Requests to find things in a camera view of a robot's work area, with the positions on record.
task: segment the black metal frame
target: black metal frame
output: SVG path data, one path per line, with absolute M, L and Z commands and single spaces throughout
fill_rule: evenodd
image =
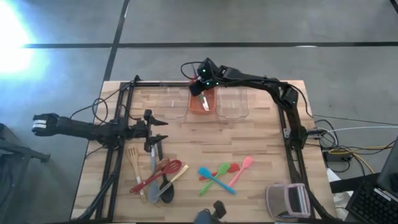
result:
M 117 119 L 118 116 L 124 116 L 126 118 L 126 121 L 128 122 L 129 112 L 130 112 L 131 103 L 132 103 L 132 95 L 133 95 L 133 91 L 134 91 L 135 87 L 159 87 L 161 85 L 160 82 L 139 82 L 139 80 L 140 80 L 139 77 L 136 77 L 134 79 L 134 82 L 131 82 L 130 85 L 128 86 L 128 88 L 125 88 L 119 92 L 118 101 L 116 103 L 116 111 L 115 111 L 115 115 L 114 115 L 115 119 Z M 120 87 L 122 87 L 126 84 L 128 84 L 128 83 L 121 82 Z M 188 85 L 189 85 L 189 82 L 167 82 L 167 86 L 169 86 L 169 87 L 175 87 L 175 86 L 187 86 L 188 87 Z M 120 110 L 121 104 L 122 104 L 124 95 L 126 94 L 126 91 L 128 91 L 127 103 L 126 103 L 127 109 L 124 110 L 124 114 L 120 115 L 121 114 L 121 110 Z M 292 173 L 291 173 L 291 170 L 295 169 L 294 167 L 292 167 L 292 166 L 294 166 L 292 163 L 292 161 L 293 161 L 292 150 L 288 143 L 289 142 L 288 138 L 286 138 L 283 134 L 283 130 L 285 128 L 287 128 L 286 121 L 285 121 L 285 115 L 279 106 L 278 106 L 278 111 L 279 111 L 280 126 L 282 128 L 282 137 L 284 139 L 285 151 L 286 151 L 286 156 L 287 156 L 287 160 L 288 160 L 290 179 L 292 182 L 295 182 L 295 180 L 292 178 Z M 101 198 L 99 200 L 99 204 L 96 208 L 95 219 L 93 219 L 93 220 L 87 220 L 87 219 L 86 220 L 71 220 L 71 221 L 65 222 L 65 223 L 84 223 L 84 224 L 87 223 L 87 224 L 89 224 L 89 223 L 113 222 L 114 208 L 115 208 L 116 196 L 117 196 L 117 192 L 118 192 L 119 174 L 120 174 L 120 170 L 121 170 L 121 166 L 117 166 L 117 164 L 118 164 L 118 162 L 119 162 L 119 164 L 121 164 L 121 160 L 123 158 L 124 144 L 125 144 L 125 141 L 123 140 L 121 142 L 120 146 L 116 149 L 118 151 L 118 155 L 117 155 L 116 162 L 115 162 L 115 168 L 113 170 L 114 179 L 112 182 L 108 214 L 107 214 L 106 218 L 102 218 L 104 202 L 103 202 L 103 198 Z M 105 164 L 104 164 L 104 172 L 103 172 L 101 188 L 103 188 L 105 186 L 105 184 L 107 183 L 107 181 L 109 180 L 108 176 L 109 176 L 109 172 L 110 172 L 110 168 L 111 168 L 113 152 L 114 152 L 113 149 L 108 149 L 108 153 L 106 155 L 106 160 L 105 160 Z M 296 150 L 296 153 L 297 153 L 297 160 L 298 160 L 299 169 L 300 169 L 300 176 L 304 180 L 304 184 L 309 186 L 308 178 L 307 178 L 307 171 L 305 170 L 305 164 L 304 164 L 302 151 Z

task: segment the wooden table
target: wooden table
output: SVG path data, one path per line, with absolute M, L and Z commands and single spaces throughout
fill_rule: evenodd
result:
M 306 94 L 303 81 L 288 82 Z M 101 97 L 106 98 L 119 86 L 120 82 L 104 82 Z M 163 90 L 161 87 L 135 87 L 131 116 L 138 118 L 143 115 L 145 109 L 155 110 L 159 93 L 163 93 Z M 222 121 L 217 115 L 200 116 L 188 112 L 183 123 L 167 121 L 169 125 L 153 128 L 154 134 L 169 135 L 162 141 L 165 157 L 179 159 L 190 167 L 174 182 L 175 195 L 170 204 L 165 204 L 161 200 L 155 205 L 149 202 L 142 203 L 139 194 L 129 193 L 130 188 L 136 185 L 136 178 L 125 156 L 126 149 L 135 147 L 139 150 L 142 179 L 150 175 L 150 154 L 143 150 L 144 140 L 128 141 L 121 168 L 114 222 L 192 222 L 196 214 L 204 208 L 213 210 L 213 203 L 216 200 L 225 204 L 227 214 L 223 221 L 272 222 L 264 201 L 266 186 L 276 182 L 290 182 L 280 121 L 277 106 L 266 91 L 248 88 L 247 94 L 249 115 L 243 120 Z M 117 97 L 115 94 L 107 100 L 109 118 L 113 117 Z M 313 128 L 313 120 L 306 114 L 302 98 L 298 101 L 298 112 L 302 124 L 306 128 Z M 97 114 L 100 118 L 104 118 L 104 104 L 99 106 Z M 311 140 L 307 143 L 317 144 Z M 90 142 L 87 152 L 98 147 L 100 145 L 97 142 Z M 199 196 L 199 191 L 206 183 L 198 180 L 199 167 L 205 166 L 216 171 L 221 163 L 241 164 L 248 155 L 253 156 L 255 163 L 249 170 L 243 172 L 234 186 L 237 195 L 231 195 L 214 184 L 204 196 Z M 326 210 L 335 216 L 333 196 L 320 149 L 306 146 L 303 156 L 311 190 Z M 85 161 L 72 218 L 79 216 L 98 193 L 105 158 L 106 150 L 100 150 Z M 226 174 L 220 177 L 220 180 L 228 184 L 234 175 Z M 104 211 L 108 210 L 106 200 Z

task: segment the orange tray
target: orange tray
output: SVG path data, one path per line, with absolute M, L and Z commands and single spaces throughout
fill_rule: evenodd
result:
M 216 111 L 216 88 L 212 88 L 210 90 L 203 91 L 205 94 L 207 104 L 209 105 L 209 110 L 206 111 L 200 101 L 200 96 L 192 96 L 189 97 L 189 106 L 188 109 L 193 114 L 207 115 L 213 114 Z

